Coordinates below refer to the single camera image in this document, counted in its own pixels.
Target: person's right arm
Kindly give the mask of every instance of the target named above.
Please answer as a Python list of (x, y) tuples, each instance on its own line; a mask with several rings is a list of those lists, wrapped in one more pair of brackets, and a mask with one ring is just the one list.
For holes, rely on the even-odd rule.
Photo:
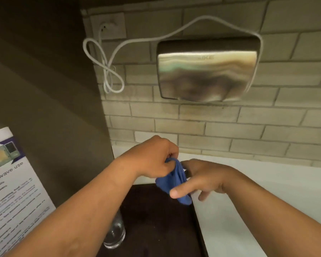
[(182, 162), (192, 177), (170, 191), (172, 198), (201, 190), (226, 193), (269, 257), (321, 257), (321, 224), (265, 190), (238, 170), (213, 162)]

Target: person's left hand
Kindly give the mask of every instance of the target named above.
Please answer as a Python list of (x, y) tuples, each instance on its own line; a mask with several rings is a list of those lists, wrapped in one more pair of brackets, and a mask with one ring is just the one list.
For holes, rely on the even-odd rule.
[(168, 157), (178, 157), (178, 146), (158, 135), (126, 151), (116, 160), (128, 164), (136, 176), (164, 177), (175, 168), (175, 161), (165, 163)]

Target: forearm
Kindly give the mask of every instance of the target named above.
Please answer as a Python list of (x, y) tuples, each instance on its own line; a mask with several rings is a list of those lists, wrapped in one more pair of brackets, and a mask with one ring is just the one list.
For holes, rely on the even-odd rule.
[(95, 256), (135, 181), (129, 167), (120, 160), (113, 161), (38, 225), (8, 256)]
[(224, 187), (267, 256), (321, 257), (321, 224), (242, 174)]

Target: tile wall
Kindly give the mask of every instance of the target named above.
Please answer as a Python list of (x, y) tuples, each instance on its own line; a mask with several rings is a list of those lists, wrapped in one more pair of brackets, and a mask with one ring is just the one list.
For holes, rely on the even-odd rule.
[[(99, 14), (124, 12), (128, 39), (167, 34), (210, 14), (259, 31), (265, 41), (252, 88), (229, 104), (162, 99), (157, 43), (123, 47), (114, 60), (127, 83), (123, 93), (104, 94), (95, 66), (112, 144), (132, 146), (158, 134), (182, 152), (321, 167), (321, 0), (164, 0), (81, 12), (88, 36)], [(182, 34), (229, 32), (201, 21)], [(103, 43), (108, 57), (122, 41)]]

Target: metallic hand dryer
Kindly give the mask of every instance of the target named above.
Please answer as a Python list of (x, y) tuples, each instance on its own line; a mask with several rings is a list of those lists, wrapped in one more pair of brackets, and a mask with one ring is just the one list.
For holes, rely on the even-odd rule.
[(238, 101), (251, 86), (260, 48), (257, 37), (162, 41), (157, 46), (161, 96), (193, 102)]

